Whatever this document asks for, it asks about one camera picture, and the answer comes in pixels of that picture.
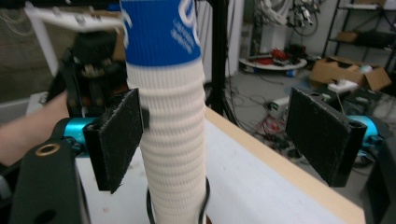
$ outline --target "blue motor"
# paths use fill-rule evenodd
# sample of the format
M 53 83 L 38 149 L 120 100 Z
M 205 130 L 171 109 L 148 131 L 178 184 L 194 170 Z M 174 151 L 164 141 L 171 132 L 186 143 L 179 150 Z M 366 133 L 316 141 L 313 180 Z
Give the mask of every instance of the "blue motor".
M 361 143 L 361 150 L 355 162 L 356 166 L 365 166 L 376 160 L 378 152 L 384 145 L 384 139 L 392 136 L 388 125 L 379 118 L 366 116 L 347 116 L 367 126 Z

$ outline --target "white panel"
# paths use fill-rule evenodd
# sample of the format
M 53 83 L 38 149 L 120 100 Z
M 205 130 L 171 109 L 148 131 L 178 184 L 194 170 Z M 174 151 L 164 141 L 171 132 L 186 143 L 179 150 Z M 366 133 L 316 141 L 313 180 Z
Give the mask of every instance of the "white panel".
M 92 223 L 149 223 L 147 179 L 140 149 L 114 193 L 96 187 L 88 158 L 78 159 Z M 213 223 L 342 223 L 333 213 L 206 122 L 206 170 Z

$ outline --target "black pole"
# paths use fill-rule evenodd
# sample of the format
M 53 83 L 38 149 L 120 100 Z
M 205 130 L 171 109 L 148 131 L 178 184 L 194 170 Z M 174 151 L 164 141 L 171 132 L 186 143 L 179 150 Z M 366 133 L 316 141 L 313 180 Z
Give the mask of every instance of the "black pole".
M 228 0 L 212 1 L 212 109 L 223 114 L 225 88 L 225 64 L 227 60 Z

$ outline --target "cardboard box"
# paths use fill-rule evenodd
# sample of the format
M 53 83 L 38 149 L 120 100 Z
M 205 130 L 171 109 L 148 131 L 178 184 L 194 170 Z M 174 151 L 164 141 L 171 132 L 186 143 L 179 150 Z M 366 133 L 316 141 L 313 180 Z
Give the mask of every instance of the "cardboard box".
M 379 91 L 392 83 L 381 66 L 372 65 L 373 70 L 363 74 L 357 70 L 361 65 L 346 58 L 326 58 L 315 62 L 309 78 L 314 87 L 344 78 L 372 91 Z

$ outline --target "tripod stand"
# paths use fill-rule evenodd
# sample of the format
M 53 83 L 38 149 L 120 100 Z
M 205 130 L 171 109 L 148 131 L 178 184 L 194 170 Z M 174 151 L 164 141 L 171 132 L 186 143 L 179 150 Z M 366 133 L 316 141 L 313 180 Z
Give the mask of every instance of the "tripod stand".
M 208 3 L 213 8 L 213 37 L 212 37 L 212 82 L 205 84 L 211 87 L 206 98 L 206 105 L 216 113 L 225 114 L 230 122 L 237 125 L 236 117 L 225 98 L 225 65 L 228 54 L 227 20 L 228 0 L 215 0 Z

